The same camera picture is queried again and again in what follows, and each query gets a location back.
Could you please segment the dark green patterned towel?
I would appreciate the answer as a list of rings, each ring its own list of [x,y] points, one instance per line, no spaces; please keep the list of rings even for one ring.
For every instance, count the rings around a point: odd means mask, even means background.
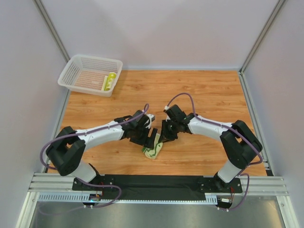
[[[160,134],[157,133],[155,140],[154,140],[154,148],[153,149],[149,149],[146,147],[142,148],[142,152],[147,158],[153,159],[153,160],[155,160],[157,158],[159,152],[161,151],[161,149],[163,147],[163,143],[159,142],[159,139],[160,139]]]

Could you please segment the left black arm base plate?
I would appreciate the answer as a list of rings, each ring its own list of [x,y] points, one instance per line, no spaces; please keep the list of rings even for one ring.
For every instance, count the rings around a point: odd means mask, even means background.
[[[111,187],[93,187],[87,184],[82,183],[79,179],[74,178],[74,182],[72,185],[72,190],[76,191],[117,191],[118,189],[113,187],[114,185],[114,176],[113,175],[101,175],[96,176],[93,180],[89,182],[89,184],[93,185],[111,185]]]

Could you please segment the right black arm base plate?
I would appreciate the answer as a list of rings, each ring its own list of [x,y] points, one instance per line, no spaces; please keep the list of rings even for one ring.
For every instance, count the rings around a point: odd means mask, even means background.
[[[225,183],[221,179],[203,177],[199,182],[199,188],[204,193],[242,193],[240,178],[234,178],[231,182]]]

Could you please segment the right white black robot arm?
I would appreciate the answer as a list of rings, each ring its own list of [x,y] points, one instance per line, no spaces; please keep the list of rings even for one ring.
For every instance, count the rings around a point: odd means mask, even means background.
[[[160,142],[178,139],[178,133],[203,135],[222,143],[228,160],[214,175],[218,188],[223,188],[260,156],[262,144],[241,120],[224,123],[189,114],[183,118],[167,117],[161,123]]]

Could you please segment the yellow-green crocodile towel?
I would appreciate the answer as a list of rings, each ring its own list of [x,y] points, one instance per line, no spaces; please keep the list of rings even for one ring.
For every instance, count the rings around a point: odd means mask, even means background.
[[[112,88],[112,85],[116,79],[117,74],[115,72],[111,72],[104,78],[104,83],[102,86],[103,91],[109,91]]]

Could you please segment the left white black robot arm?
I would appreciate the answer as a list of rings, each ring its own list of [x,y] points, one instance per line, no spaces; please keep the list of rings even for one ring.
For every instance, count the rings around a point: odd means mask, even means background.
[[[46,149],[46,155],[61,176],[72,175],[89,184],[101,184],[98,171],[89,163],[82,161],[84,152],[101,144],[129,139],[130,142],[154,148],[157,129],[151,128],[155,120],[153,114],[115,118],[98,127],[74,130],[65,127]]]

